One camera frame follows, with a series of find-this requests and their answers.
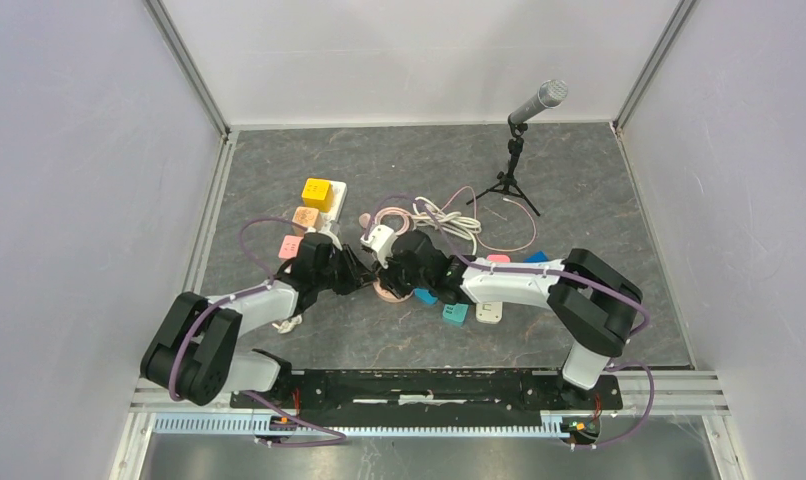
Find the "round pink socket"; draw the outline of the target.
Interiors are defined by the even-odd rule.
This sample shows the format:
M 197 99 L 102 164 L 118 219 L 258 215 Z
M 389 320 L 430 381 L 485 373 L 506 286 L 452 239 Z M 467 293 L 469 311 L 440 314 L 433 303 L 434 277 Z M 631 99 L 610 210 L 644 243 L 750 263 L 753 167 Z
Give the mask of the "round pink socket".
M 383 288 L 379 281 L 375 281 L 373 283 L 373 289 L 375 291 L 375 294 L 381 300 L 383 300 L 383 301 L 385 301 L 387 303 L 394 303 L 394 304 L 402 303 L 402 302 L 404 302 L 404 301 L 406 301 L 406 300 L 408 300 L 409 298 L 412 297 L 411 293 L 408 293 L 408 294 L 403 295 L 402 297 L 399 297 L 399 296 L 395 295 L 393 292 Z

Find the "blue plug adapter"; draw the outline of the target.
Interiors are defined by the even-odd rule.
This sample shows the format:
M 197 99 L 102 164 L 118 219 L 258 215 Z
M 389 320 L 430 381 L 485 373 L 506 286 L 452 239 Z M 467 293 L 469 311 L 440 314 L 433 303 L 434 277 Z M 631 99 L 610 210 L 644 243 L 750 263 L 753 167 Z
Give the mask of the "blue plug adapter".
M 426 305 L 435 305 L 438 298 L 431 294 L 428 290 L 416 288 L 412 292 L 413 296 Z

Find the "white power strip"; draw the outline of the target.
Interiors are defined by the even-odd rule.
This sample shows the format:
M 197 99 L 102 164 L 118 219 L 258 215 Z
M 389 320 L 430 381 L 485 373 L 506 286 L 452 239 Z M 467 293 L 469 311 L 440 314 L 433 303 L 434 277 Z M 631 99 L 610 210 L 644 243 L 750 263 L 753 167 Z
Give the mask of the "white power strip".
M 330 212 L 321 213 L 324 219 L 323 226 L 328 223 L 337 223 L 339 225 L 340 214 L 347 194 L 347 185 L 344 182 L 332 181 L 332 180 L 329 181 L 332 183 L 334 188 L 334 203 Z M 314 229 L 309 229 L 307 232 L 319 233 L 319 231 L 316 231 Z

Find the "pink cube plug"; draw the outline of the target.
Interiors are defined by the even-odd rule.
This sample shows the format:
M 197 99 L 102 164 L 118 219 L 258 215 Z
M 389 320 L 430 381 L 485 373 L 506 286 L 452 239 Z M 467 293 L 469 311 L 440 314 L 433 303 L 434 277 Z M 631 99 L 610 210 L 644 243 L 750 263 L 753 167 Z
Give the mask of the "pink cube plug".
M 295 258 L 303 238 L 296 235 L 285 235 L 282 239 L 277 257 L 281 261 Z

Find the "teal power strip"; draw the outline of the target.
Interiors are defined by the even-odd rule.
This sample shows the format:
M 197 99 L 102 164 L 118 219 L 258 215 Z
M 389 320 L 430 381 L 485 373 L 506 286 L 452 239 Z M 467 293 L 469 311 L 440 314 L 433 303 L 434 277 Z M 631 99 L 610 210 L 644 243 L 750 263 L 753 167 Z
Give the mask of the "teal power strip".
M 442 310 L 442 319 L 448 324 L 462 326 L 465 322 L 469 306 L 466 304 L 446 304 Z

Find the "white plug adapter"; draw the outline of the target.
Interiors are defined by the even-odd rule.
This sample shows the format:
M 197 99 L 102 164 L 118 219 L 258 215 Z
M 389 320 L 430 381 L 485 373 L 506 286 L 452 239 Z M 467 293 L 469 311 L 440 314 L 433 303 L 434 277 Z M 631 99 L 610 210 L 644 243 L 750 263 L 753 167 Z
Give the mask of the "white plug adapter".
M 503 319 L 502 302 L 486 302 L 475 306 L 475 318 L 484 324 L 498 324 Z

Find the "pink plug adapter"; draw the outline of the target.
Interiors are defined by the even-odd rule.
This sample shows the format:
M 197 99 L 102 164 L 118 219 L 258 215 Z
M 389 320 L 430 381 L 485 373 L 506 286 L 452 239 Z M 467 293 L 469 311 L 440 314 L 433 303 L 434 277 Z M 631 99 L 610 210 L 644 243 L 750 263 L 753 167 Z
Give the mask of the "pink plug adapter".
M 490 262 L 494 263 L 510 263 L 511 258 L 508 255 L 503 254 L 491 254 L 486 257 L 486 259 Z

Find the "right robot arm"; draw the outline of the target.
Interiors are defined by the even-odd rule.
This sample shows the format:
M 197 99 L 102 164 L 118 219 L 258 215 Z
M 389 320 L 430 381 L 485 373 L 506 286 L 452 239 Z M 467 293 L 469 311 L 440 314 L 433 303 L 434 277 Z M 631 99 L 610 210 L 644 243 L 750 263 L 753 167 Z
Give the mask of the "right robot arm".
M 381 286 L 396 297 L 423 289 L 447 305 L 512 303 L 552 311 L 573 338 L 556 382 L 559 400 L 570 408 L 596 396 L 611 360 L 650 322 L 641 290 L 586 249 L 562 260 L 496 262 L 447 255 L 422 231 L 397 234 L 384 225 L 360 241 L 375 259 Z

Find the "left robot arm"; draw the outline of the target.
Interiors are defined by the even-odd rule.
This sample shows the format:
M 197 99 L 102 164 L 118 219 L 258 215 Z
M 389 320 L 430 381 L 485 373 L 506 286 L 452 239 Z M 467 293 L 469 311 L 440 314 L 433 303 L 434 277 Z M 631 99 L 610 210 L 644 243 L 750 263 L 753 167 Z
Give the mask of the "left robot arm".
M 287 362 L 261 350 L 242 354 L 239 338 L 303 314 L 323 291 L 349 295 L 374 279 L 348 245 L 310 233 L 258 286 L 220 297 L 179 294 L 143 355 L 140 375 L 174 401 L 204 406 L 224 390 L 254 390 L 267 406 L 281 407 L 293 394 L 292 379 L 280 372 Z

